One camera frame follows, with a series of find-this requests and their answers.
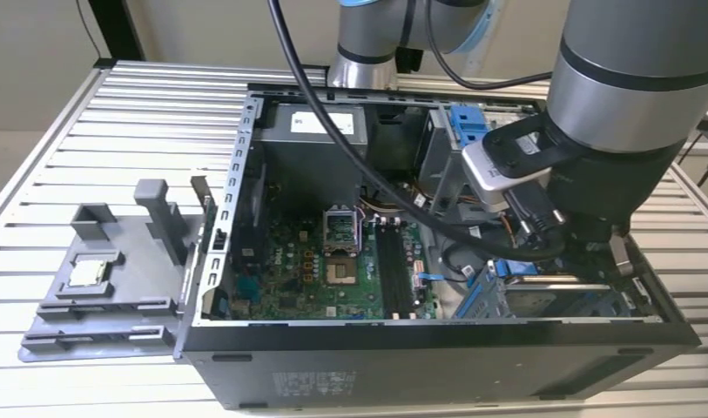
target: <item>wire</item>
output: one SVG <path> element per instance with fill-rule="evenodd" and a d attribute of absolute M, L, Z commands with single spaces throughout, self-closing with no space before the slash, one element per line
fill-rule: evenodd
<path fill-rule="evenodd" d="M 512 224 L 508 223 L 507 215 L 504 213 L 502 213 L 502 222 L 504 223 L 504 227 L 507 228 L 508 237 L 512 239 L 512 246 L 516 247 L 515 230 L 512 229 Z"/>
<path fill-rule="evenodd" d="M 698 138 L 695 138 L 695 140 L 693 141 L 693 144 L 690 144 L 690 146 L 687 147 L 687 151 L 685 151 L 685 154 L 682 154 L 678 164 L 682 164 L 682 162 L 685 161 L 685 158 L 687 158 L 687 155 L 690 155 L 690 152 L 693 151 L 693 148 L 695 148 L 695 144 L 698 143 L 702 137 L 703 137 L 703 134 L 698 135 Z"/>
<path fill-rule="evenodd" d="M 367 207 L 369 207 L 373 211 L 376 211 L 379 213 L 398 213 L 398 212 L 403 212 L 400 209 L 388 209 L 388 208 L 384 208 L 384 207 L 379 207 L 379 206 L 373 205 L 372 203 L 369 203 L 367 200 L 364 200 L 364 198 L 360 198 L 360 201 L 367 205 Z"/>
<path fill-rule="evenodd" d="M 444 266 L 455 273 L 460 274 L 462 276 L 464 276 L 464 273 L 463 273 L 463 267 L 462 266 L 456 266 L 452 261 L 451 261 L 451 257 L 452 257 L 452 254 L 462 248 L 464 248 L 464 245 L 460 244 L 459 242 L 454 242 L 447 248 L 444 248 L 444 243 L 447 242 L 447 239 L 443 241 L 443 251 L 442 251 L 442 256 L 440 256 L 440 259 L 439 261 L 444 264 Z M 452 278 L 448 278 L 448 277 L 444 277 L 444 280 L 447 281 L 451 281 L 451 282 L 455 282 L 455 283 L 467 283 L 468 280 L 463 280 L 463 279 L 452 279 Z"/>
<path fill-rule="evenodd" d="M 363 220 L 365 220 L 367 219 L 367 213 L 364 213 L 364 209 L 360 206 L 357 206 L 356 210 L 359 211 L 359 214 L 363 215 Z"/>
<path fill-rule="evenodd" d="M 543 81 L 550 78 L 552 78 L 552 72 L 544 72 L 540 74 L 535 74 L 534 76 L 527 76 L 522 78 L 515 78 L 514 80 L 507 81 L 499 81 L 496 83 L 471 83 L 468 80 L 460 77 L 460 75 L 455 72 L 447 61 L 444 60 L 444 56 L 442 52 L 439 51 L 439 46 L 436 44 L 435 39 L 435 28 L 432 24 L 432 0 L 427 0 L 427 38 L 428 38 L 428 44 L 432 48 L 432 52 L 435 53 L 436 62 L 443 67 L 444 72 L 450 76 L 450 78 L 454 80 L 455 83 L 462 85 L 466 89 L 471 90 L 496 90 L 496 89 L 506 89 L 507 87 L 514 87 L 520 84 L 534 83 L 535 81 Z"/>
<path fill-rule="evenodd" d="M 88 37 L 90 37 L 90 43 L 94 45 L 98 58 L 104 58 L 104 54 L 101 53 L 101 48 L 98 48 L 98 44 L 96 43 L 94 36 L 90 33 L 90 29 L 88 28 L 86 17 L 84 16 L 84 8 L 80 5 L 80 0 L 76 0 L 76 3 L 77 3 L 77 13 L 80 14 L 80 20 L 84 23 L 84 27 L 86 28 Z"/>
<path fill-rule="evenodd" d="M 284 55 L 289 61 L 292 73 L 295 74 L 295 78 L 297 79 L 297 83 L 300 85 L 300 90 L 308 99 L 309 107 L 319 117 L 320 124 L 324 126 L 333 142 L 337 143 L 341 150 L 344 151 L 344 154 L 352 160 L 356 168 L 363 172 L 367 179 L 372 182 L 372 185 L 391 196 L 396 206 L 402 207 L 410 213 L 416 222 L 432 228 L 436 232 L 442 233 L 454 241 L 462 242 L 474 251 L 492 254 L 500 258 L 520 261 L 540 261 L 556 258 L 566 249 L 566 242 L 559 233 L 550 234 L 550 245 L 546 248 L 510 248 L 490 240 L 479 239 L 478 237 L 474 237 L 468 233 L 463 232 L 456 227 L 447 225 L 440 219 L 418 207 L 416 204 L 411 202 L 410 197 L 400 194 L 400 191 L 396 190 L 396 188 L 391 185 L 391 182 L 364 161 L 364 158 L 359 154 L 355 147 L 349 144 L 348 139 L 345 138 L 344 134 L 337 128 L 337 125 L 331 119 L 331 116 L 328 115 L 328 111 L 320 102 L 316 91 L 313 90 L 312 84 L 309 83 L 308 75 L 305 74 L 305 70 L 300 61 L 300 56 L 297 55 L 297 50 L 295 49 L 289 28 L 284 19 L 280 0 L 269 0 L 269 8 L 272 11 L 272 18 L 275 20 L 275 28 L 283 44 Z"/>
<path fill-rule="evenodd" d="M 705 182 L 707 181 L 707 179 L 708 179 L 708 170 L 705 172 L 703 177 L 698 181 L 698 187 L 703 187 Z"/>

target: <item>gray robot arm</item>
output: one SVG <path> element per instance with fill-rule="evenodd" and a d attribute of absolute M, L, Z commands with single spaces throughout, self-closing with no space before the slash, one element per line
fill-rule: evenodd
<path fill-rule="evenodd" d="M 344 1 L 336 61 L 328 85 L 396 89 L 396 49 L 428 50 L 424 0 Z M 436 0 L 432 20 L 439 49 L 455 51 L 474 34 L 488 0 Z"/>
<path fill-rule="evenodd" d="M 551 167 L 571 234 L 604 241 L 630 230 L 707 109 L 708 0 L 575 0 L 547 113 L 476 146 L 510 178 Z M 530 132 L 543 148 L 532 156 L 516 146 Z"/>

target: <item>blue plastic tab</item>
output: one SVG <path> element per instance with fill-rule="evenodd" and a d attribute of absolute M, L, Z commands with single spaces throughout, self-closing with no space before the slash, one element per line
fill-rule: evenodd
<path fill-rule="evenodd" d="M 444 280 L 442 274 L 419 273 L 419 278 L 423 280 Z"/>
<path fill-rule="evenodd" d="M 538 266 L 523 261 L 499 259 L 494 261 L 496 265 L 496 276 L 532 276 L 539 274 Z"/>
<path fill-rule="evenodd" d="M 464 148 L 470 144 L 482 141 L 486 134 L 490 133 L 486 115 L 483 115 L 480 108 L 475 106 L 454 105 L 451 112 L 452 126 L 460 139 L 460 146 Z"/>

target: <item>open computer tower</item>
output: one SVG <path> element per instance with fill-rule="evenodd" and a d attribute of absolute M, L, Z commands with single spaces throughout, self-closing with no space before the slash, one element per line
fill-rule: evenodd
<path fill-rule="evenodd" d="M 472 190 L 462 154 L 543 101 L 329 88 L 319 96 L 356 151 L 435 216 L 507 245 L 530 239 L 494 192 L 500 175 L 488 166 Z M 144 245 L 104 260 L 94 246 L 77 250 L 117 220 L 102 206 L 78 213 L 50 292 L 60 305 L 42 302 L 49 319 L 26 334 L 25 360 L 173 351 L 228 409 L 364 407 L 583 399 L 699 345 L 630 236 L 563 260 L 483 259 L 378 193 L 296 87 L 252 84 L 244 107 L 224 193 L 195 182 L 204 215 L 183 217 L 160 182 L 138 187 L 152 219 L 124 221 L 168 256 Z M 147 280 L 173 274 L 173 290 L 145 299 L 157 287 L 128 285 L 130 263 L 171 266 Z M 140 302 L 94 313 L 128 286 L 124 300 Z M 57 320 L 92 317 L 109 320 L 82 344 L 84 328 Z M 130 334 L 105 332 L 130 321 L 142 324 Z"/>

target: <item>metal table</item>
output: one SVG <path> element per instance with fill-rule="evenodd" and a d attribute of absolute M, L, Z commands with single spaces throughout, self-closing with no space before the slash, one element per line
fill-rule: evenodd
<path fill-rule="evenodd" d="M 316 83 L 323 73 L 312 71 Z M 165 357 L 24 364 L 17 359 L 37 301 L 74 232 L 81 202 L 142 213 L 132 187 L 164 178 L 169 200 L 199 213 L 192 169 L 225 178 L 248 82 L 287 71 L 121 62 L 94 70 L 0 194 L 0 416 L 229 416 L 192 366 Z M 492 95 L 543 98 L 547 83 Z M 408 91 L 466 92 L 444 78 L 406 76 Z M 678 166 L 634 215 L 634 234 L 705 345 L 586 402 L 335 409 L 293 415 L 708 417 L 708 200 Z"/>

